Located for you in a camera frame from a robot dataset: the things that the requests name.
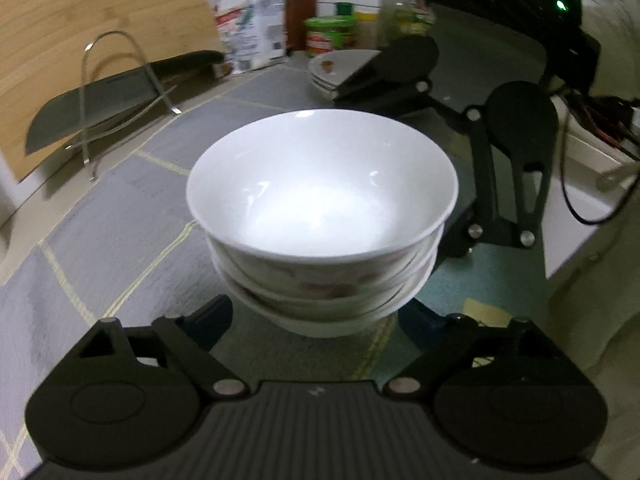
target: plastic bag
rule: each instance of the plastic bag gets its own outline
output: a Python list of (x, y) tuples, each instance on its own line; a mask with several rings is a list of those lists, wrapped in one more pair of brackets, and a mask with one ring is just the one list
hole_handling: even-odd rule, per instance
[(222, 0), (216, 27), (227, 48), (232, 74), (257, 70), (285, 59), (286, 0)]

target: green container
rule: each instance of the green container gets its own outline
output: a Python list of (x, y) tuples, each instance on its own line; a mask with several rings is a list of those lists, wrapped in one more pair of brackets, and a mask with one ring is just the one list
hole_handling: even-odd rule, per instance
[(314, 57), (353, 48), (357, 38), (357, 23), (354, 16), (318, 16), (305, 20), (306, 54)]

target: metal wire stand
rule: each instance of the metal wire stand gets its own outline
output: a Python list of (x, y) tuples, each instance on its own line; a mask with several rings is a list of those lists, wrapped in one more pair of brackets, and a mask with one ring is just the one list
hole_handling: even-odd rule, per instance
[[(95, 46), (95, 44), (98, 43), (98, 41), (100, 41), (102, 38), (105, 38), (107, 36), (111, 36), (113, 34), (124, 36), (124, 38), (129, 40), (129, 43), (131, 43), (133, 45), (134, 49), (136, 50), (136, 53), (138, 54), (138, 59), (139, 59), (140, 63), (142, 64), (142, 66), (145, 69), (145, 72), (146, 72), (146, 75), (149, 78), (149, 81), (151, 81), (151, 84), (156, 88), (156, 91), (158, 92), (158, 97), (156, 99), (154, 99), (151, 103), (149, 103), (147, 106), (145, 106), (145, 108), (143, 108), (141, 111), (136, 113), (132, 118), (126, 120), (124, 123), (118, 124), (117, 126), (114, 126), (113, 128), (110, 128), (106, 132), (103, 132), (103, 133), (100, 133), (100, 134), (98, 134), (96, 136), (90, 137), (88, 133), (89, 133), (89, 130), (91, 130), (91, 128), (88, 127), (87, 124), (86, 124), (86, 106), (85, 106), (86, 62), (87, 62), (87, 60), (89, 58), (89, 52)], [(169, 99), (168, 93), (171, 92), (174, 89), (175, 89), (175, 86), (173, 86), (172, 88), (169, 88), (168, 90), (165, 90), (162, 87), (162, 85), (158, 81), (158, 78), (156, 77), (156, 74), (154, 73), (153, 69), (149, 65), (148, 59), (146, 58), (145, 53), (140, 48), (138, 42), (135, 40), (135, 38), (131, 34), (129, 34), (128, 32), (125, 32), (124, 30), (109, 30), (108, 32), (103, 32), (97, 38), (95, 38), (95, 40), (93, 40), (91, 43), (89, 43), (84, 48), (84, 55), (82, 56), (81, 80), (80, 80), (80, 125), (81, 125), (81, 129), (80, 129), (80, 133), (79, 133), (79, 141), (68, 145), (66, 148), (68, 150), (72, 149), (72, 148), (76, 148), (78, 146), (80, 146), (82, 148), (82, 160), (84, 161), (84, 167), (87, 170), (87, 173), (89, 175), (89, 180), (91, 182), (94, 182), (96, 180), (96, 175), (95, 175), (95, 165), (91, 161), (91, 158), (90, 158), (90, 155), (89, 155), (89, 143), (92, 142), (93, 140), (97, 140), (97, 139), (101, 139), (103, 137), (107, 137), (107, 136), (109, 136), (111, 134), (114, 134), (115, 132), (125, 128), (126, 126), (129, 126), (135, 120), (137, 120), (138, 118), (142, 117), (142, 115), (146, 114), (149, 110), (151, 110), (151, 108), (153, 108), (160, 101), (164, 101), (164, 103), (166, 104), (167, 108), (169, 110), (171, 110), (172, 113), (174, 113), (175, 115), (181, 114), (182, 112), (180, 111), (180, 108), (176, 107), (172, 103), (171, 99)], [(99, 124), (97, 126), (104, 126), (105, 124), (108, 124), (109, 121), (110, 120), (107, 120), (107, 121), (105, 121), (102, 124)]]

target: knife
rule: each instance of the knife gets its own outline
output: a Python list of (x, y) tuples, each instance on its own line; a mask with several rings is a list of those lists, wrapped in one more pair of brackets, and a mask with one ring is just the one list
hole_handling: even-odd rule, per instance
[[(221, 52), (203, 50), (155, 61), (150, 66), (161, 82), (174, 78), (180, 82), (180, 76), (223, 61)], [(158, 97), (143, 67), (94, 81), (84, 90), (87, 128)], [(76, 88), (49, 100), (38, 111), (27, 133), (25, 152), (31, 155), (81, 129), (80, 90)]]

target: stacked plates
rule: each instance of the stacked plates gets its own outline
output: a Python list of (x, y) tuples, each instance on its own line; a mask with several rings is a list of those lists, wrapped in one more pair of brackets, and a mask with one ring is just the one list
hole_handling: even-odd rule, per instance
[(309, 61), (311, 84), (327, 99), (351, 74), (379, 54), (379, 50), (335, 50)]
[(187, 185), (232, 295), (312, 337), (359, 332), (411, 300), (457, 196), (432, 140), (351, 110), (248, 124), (211, 146)]

